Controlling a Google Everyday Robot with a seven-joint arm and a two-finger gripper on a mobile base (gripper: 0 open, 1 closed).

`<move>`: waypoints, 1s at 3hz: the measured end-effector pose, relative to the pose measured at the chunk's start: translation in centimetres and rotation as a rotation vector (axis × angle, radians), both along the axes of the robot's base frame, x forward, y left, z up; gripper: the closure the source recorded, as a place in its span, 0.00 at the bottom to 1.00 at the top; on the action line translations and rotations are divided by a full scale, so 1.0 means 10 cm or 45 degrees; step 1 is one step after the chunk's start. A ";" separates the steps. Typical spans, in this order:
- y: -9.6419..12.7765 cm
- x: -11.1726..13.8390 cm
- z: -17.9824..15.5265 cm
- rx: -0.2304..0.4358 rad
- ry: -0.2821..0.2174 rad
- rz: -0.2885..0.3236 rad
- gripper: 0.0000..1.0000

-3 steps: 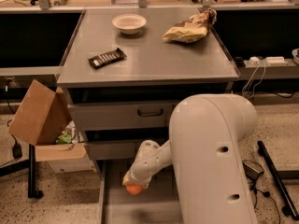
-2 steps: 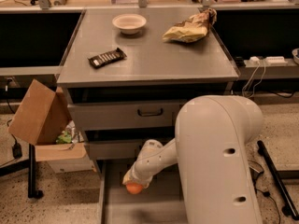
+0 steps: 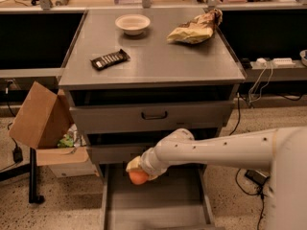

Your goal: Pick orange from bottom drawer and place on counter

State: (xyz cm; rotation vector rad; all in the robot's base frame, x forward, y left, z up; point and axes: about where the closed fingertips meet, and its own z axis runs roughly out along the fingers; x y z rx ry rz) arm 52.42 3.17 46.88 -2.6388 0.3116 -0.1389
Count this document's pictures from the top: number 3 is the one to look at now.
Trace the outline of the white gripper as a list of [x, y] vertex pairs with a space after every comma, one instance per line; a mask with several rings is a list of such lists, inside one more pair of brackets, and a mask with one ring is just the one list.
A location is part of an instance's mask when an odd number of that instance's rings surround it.
[[150, 148], [141, 157], [134, 157], [126, 166], [127, 173], [141, 172], [142, 169], [149, 174], [148, 181], [152, 181], [164, 174], [168, 165], [158, 159], [154, 148]]

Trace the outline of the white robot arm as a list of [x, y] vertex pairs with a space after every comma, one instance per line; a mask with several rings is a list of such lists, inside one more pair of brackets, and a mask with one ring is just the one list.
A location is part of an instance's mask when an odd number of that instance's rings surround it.
[[126, 168], [134, 184], [190, 163], [271, 173], [266, 230], [307, 230], [307, 127], [281, 127], [197, 140], [179, 128]]

